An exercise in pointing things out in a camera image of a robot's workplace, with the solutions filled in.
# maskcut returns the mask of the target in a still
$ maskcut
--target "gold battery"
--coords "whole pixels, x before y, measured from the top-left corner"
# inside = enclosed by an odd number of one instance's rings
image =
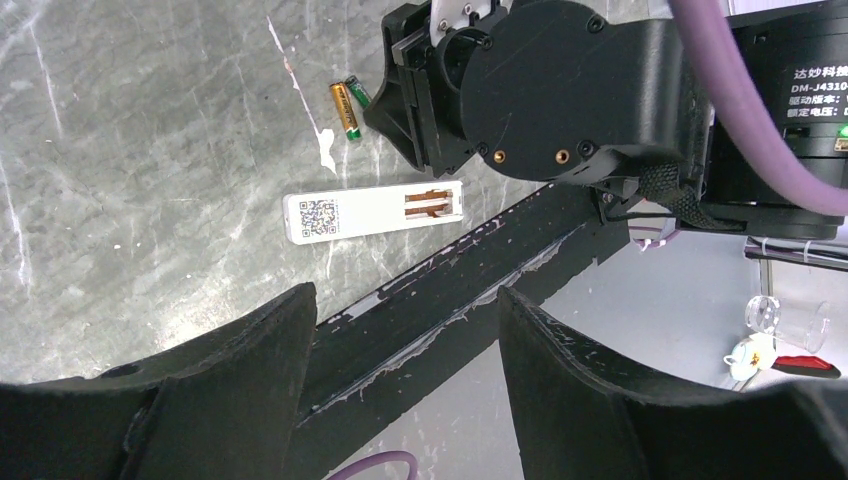
[[[356,116],[353,114],[353,105],[350,103],[350,97],[347,94],[345,84],[339,82],[330,85],[330,92],[333,94],[333,100],[336,102],[336,110],[339,111],[339,118],[342,120],[342,126],[345,129],[347,139],[356,140],[361,137],[359,124],[356,122]]]

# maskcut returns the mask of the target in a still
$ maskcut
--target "red object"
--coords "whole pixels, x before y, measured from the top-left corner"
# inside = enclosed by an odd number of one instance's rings
[[[819,357],[777,357],[774,364],[786,367],[814,368],[816,370],[830,370],[833,368],[833,365]]]
[[[819,357],[777,357],[771,368],[807,377],[836,379],[842,376],[838,368]]]

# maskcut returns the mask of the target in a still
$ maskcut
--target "marble surface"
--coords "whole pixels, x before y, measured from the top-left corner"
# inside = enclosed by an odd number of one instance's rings
[[[0,381],[96,376],[305,281],[326,318],[534,191],[474,159],[461,224],[285,238],[286,194],[428,180],[347,142],[327,89],[377,91],[401,3],[0,0]]]

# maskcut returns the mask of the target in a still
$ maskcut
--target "qr code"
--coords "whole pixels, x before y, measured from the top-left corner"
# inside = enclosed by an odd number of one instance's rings
[[[300,202],[300,222],[304,237],[339,232],[339,203],[336,200]]]

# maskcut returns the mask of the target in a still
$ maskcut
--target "glass cup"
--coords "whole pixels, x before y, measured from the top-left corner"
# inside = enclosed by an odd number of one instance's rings
[[[745,322],[754,331],[816,353],[827,338],[829,312],[827,302],[793,302],[759,295],[748,302]]]

